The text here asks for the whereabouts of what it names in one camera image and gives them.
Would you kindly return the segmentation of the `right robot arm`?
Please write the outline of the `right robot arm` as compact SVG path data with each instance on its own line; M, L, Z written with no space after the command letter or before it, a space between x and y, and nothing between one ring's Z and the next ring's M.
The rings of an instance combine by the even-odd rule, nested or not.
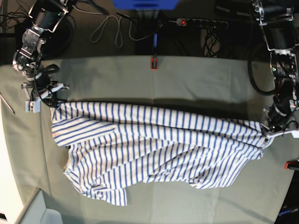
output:
M72 0L37 0L28 15L32 25L22 36L22 46L14 54L13 69L21 72L26 82L21 85L26 95L25 110L39 113L41 105L58 108L60 101L57 92L69 89L67 84L55 81L52 75L59 72L59 67L51 64L44 67L42 56L48 32L53 34L63 19L70 13Z

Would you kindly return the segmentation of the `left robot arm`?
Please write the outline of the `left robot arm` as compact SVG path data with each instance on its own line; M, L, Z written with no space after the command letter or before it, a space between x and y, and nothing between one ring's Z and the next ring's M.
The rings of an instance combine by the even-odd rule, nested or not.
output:
M299 9L297 0L253 0L253 16L264 43L248 58L248 75L254 90L262 96L272 96L271 106L263 109L262 129L267 138L291 134L299 137L299 122L294 114L299 110L299 29L294 14ZM270 54L270 70L274 89L261 90L253 77L252 61L266 48Z

